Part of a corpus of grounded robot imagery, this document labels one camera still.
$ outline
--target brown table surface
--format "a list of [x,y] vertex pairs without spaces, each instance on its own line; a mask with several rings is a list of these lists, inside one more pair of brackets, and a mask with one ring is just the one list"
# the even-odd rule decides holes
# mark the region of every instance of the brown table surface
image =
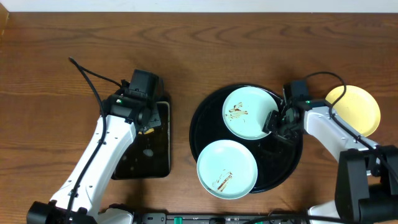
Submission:
[[[398,144],[397,14],[11,13],[0,46],[0,220],[23,223],[75,167],[99,116],[76,68],[115,80],[140,68],[172,97],[172,171],[162,179],[111,180],[102,201],[170,213],[301,210],[333,200],[337,162],[313,137],[280,186],[239,200],[210,195],[197,178],[188,131],[200,102],[232,83],[282,85],[320,70],[372,94],[382,119],[371,138]],[[116,90],[92,78],[102,97]],[[324,97],[339,83],[310,81]]]

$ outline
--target round black tray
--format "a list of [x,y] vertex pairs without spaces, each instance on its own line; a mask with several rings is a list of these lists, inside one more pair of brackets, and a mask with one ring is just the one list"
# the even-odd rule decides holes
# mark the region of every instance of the round black tray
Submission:
[[272,134],[258,140],[245,140],[229,131],[222,118],[224,101],[234,90],[245,86],[258,87],[268,92],[275,99],[279,111],[282,111],[282,97],[266,88],[244,84],[227,86],[212,93],[199,105],[191,121],[189,142],[196,161],[208,144],[220,139],[233,140],[246,146],[256,159],[259,171],[251,193],[259,193],[283,183],[294,171],[303,151],[303,137],[300,135],[298,143],[291,146]]

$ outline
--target wooden table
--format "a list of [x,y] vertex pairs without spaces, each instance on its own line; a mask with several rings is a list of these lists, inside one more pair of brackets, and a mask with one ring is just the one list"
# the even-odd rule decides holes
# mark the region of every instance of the wooden table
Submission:
[[[280,186],[221,200],[199,183],[188,130],[200,102],[232,83],[282,85],[320,70],[372,94],[382,120],[371,138],[398,144],[398,15],[11,13],[0,46],[0,220],[23,223],[48,202],[88,144],[98,119],[94,96],[68,61],[115,80],[140,68],[160,75],[172,97],[172,171],[163,179],[110,181],[102,207],[140,211],[255,213],[300,210],[333,200],[337,162],[311,136]],[[112,83],[92,81],[102,97]],[[324,97],[339,83],[310,82]]]

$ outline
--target cable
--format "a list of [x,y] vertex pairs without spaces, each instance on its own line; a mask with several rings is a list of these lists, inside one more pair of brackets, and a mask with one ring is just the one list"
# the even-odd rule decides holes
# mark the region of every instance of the cable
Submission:
[[79,64],[77,64],[77,62],[73,58],[69,57],[69,61],[76,66],[76,68],[79,70],[79,72],[83,75],[83,77],[87,81],[87,84],[90,86],[91,90],[93,90],[93,93],[95,95],[95,98],[97,99],[97,102],[99,104],[99,108],[100,108],[100,111],[101,111],[101,117],[102,117],[102,121],[103,121],[103,129],[102,129],[102,135],[101,135],[101,138],[98,141],[97,147],[94,149],[93,154],[88,159],[88,161],[87,161],[86,165],[84,166],[84,168],[81,170],[81,173],[80,173],[79,177],[76,180],[75,186],[73,187],[73,189],[71,191],[69,202],[68,202],[67,212],[65,214],[65,220],[64,220],[65,224],[69,223],[70,212],[72,210],[73,200],[76,197],[76,193],[77,193],[77,190],[78,190],[78,188],[80,186],[80,182],[81,182],[82,178],[84,177],[84,175],[85,175],[88,167],[90,166],[91,162],[93,161],[95,155],[100,150],[100,147],[102,146],[102,143],[104,142],[105,135],[106,135],[106,118],[105,118],[105,112],[104,112],[104,108],[103,108],[103,105],[102,105],[102,102],[101,102],[101,98],[100,98],[98,92],[95,90],[94,85],[92,84],[92,82],[90,81],[90,79],[88,78],[86,73],[84,72],[85,69],[83,67],[81,67]]
[[85,67],[80,66],[80,68],[81,68],[83,71],[86,71],[86,72],[88,72],[88,73],[94,75],[95,77],[102,78],[103,80],[106,80],[106,81],[109,81],[109,82],[111,82],[111,83],[114,83],[114,84],[117,85],[118,87],[122,88],[122,85],[121,85],[120,83],[118,83],[117,81],[115,81],[115,80],[112,80],[112,79],[110,79],[110,78],[106,78],[106,77],[104,77],[104,76],[102,76],[102,75],[98,75],[97,73],[92,72],[92,71],[88,70],[88,69],[85,68]]
[[334,222],[334,223],[343,223],[343,224],[359,224],[360,223],[360,222],[356,222],[356,221],[343,220],[343,219],[339,219],[339,218],[297,214],[297,215],[274,215],[274,216],[255,218],[253,220],[244,222],[243,224],[256,224],[259,222],[266,222],[266,221],[271,221],[271,220],[316,220],[316,221]]
[[344,90],[343,90],[342,94],[341,94],[341,95],[331,104],[331,106],[329,107],[329,115],[330,115],[330,118],[331,118],[339,127],[341,127],[344,131],[346,131],[349,135],[351,135],[352,137],[354,137],[355,140],[356,140],[357,142],[360,142],[362,145],[364,145],[365,147],[367,147],[367,148],[380,160],[380,163],[381,163],[382,165],[384,165],[384,167],[386,167],[386,169],[391,173],[391,175],[393,176],[393,178],[395,178],[396,182],[398,183],[398,175],[397,175],[397,173],[396,173],[395,170],[390,166],[390,164],[388,164],[388,162],[380,155],[379,151],[378,151],[377,149],[374,149],[374,148],[373,148],[372,146],[370,146],[367,142],[363,141],[363,140],[361,139],[361,135],[358,135],[358,136],[355,135],[355,134],[354,134],[351,130],[349,130],[346,126],[344,126],[343,124],[341,124],[341,123],[337,120],[337,118],[335,117],[336,114],[334,114],[334,113],[332,112],[332,109],[333,109],[333,107],[336,105],[336,103],[337,103],[339,100],[341,100],[342,97],[346,94],[347,85],[346,85],[345,81],[344,81],[340,76],[338,76],[337,74],[335,74],[335,73],[333,73],[333,72],[315,72],[315,73],[313,73],[313,74],[307,75],[307,76],[305,77],[305,79],[308,79],[308,78],[310,78],[310,77],[312,77],[312,76],[320,75],[320,74],[332,75],[332,76],[338,78],[338,79],[340,80],[341,84],[343,84],[343,86],[344,86]]

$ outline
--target yellow plate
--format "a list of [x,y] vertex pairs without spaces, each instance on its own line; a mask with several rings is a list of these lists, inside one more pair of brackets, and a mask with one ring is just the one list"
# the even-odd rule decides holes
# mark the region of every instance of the yellow plate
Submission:
[[[343,90],[343,86],[335,88],[326,96],[326,100],[333,103]],[[379,105],[373,96],[360,87],[348,85],[346,94],[333,108],[341,118],[364,136],[369,136],[379,126]]]

